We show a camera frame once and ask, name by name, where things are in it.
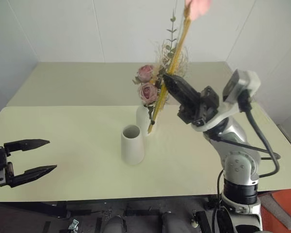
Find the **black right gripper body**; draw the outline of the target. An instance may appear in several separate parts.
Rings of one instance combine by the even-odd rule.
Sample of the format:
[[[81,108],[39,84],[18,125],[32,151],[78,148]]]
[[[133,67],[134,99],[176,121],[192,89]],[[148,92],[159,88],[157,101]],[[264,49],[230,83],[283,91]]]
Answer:
[[[194,115],[187,114],[180,105],[178,116],[186,124],[205,125],[216,114],[219,107],[219,96],[211,86],[205,87],[200,93],[200,101],[196,103]]]

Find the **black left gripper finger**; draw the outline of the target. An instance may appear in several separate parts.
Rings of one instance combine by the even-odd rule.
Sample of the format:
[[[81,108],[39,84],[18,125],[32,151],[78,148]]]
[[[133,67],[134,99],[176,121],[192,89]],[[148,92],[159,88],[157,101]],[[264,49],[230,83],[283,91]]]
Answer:
[[[39,178],[49,174],[53,171],[57,165],[50,166],[40,166],[33,169],[26,170],[23,174],[14,176],[9,182],[8,185],[13,188],[19,185],[33,182]]]
[[[5,149],[7,156],[10,156],[11,152],[15,152],[15,151],[19,151],[19,150],[21,150],[21,151],[34,150],[34,149],[39,148],[41,146],[44,146],[46,144],[49,144],[48,140],[24,139],[24,140],[4,143],[4,149]]]

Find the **person's bare hand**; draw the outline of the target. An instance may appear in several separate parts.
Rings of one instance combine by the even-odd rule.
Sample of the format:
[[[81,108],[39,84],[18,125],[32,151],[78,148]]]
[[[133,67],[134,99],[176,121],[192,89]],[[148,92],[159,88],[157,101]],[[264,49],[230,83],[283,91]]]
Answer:
[[[185,0],[185,10],[191,21],[203,16],[210,8],[211,0]]]

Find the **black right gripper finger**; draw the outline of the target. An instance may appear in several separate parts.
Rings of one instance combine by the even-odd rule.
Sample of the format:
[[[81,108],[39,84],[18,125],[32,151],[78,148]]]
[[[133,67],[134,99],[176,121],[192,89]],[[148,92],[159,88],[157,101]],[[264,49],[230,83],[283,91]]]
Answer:
[[[189,115],[196,112],[196,90],[184,79],[164,79],[167,91]]]
[[[171,74],[163,75],[167,91],[178,102],[199,102],[200,93],[197,92],[183,77]]]

